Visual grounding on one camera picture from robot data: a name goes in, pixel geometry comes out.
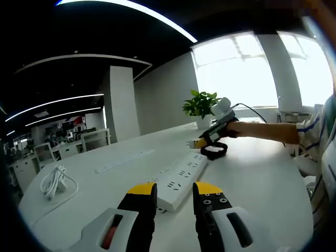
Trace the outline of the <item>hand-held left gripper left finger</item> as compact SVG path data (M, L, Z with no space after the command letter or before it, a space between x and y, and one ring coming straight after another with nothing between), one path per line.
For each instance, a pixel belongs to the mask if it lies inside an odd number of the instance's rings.
M149 251L155 230L157 184L127 191L117 208L108 208L81 231L71 251Z

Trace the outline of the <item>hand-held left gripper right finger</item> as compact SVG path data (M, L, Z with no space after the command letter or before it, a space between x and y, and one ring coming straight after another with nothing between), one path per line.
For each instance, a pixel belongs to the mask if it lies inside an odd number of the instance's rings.
M201 251L262 251L260 226L241 207L233 207L212 184L193 183L195 229Z

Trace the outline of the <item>person's right hand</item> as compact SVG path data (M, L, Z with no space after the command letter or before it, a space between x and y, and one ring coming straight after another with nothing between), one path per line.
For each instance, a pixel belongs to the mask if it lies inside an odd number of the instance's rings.
M226 125L226 136L229 138L237 138L239 136L239 131L235 129L236 122L229 122Z

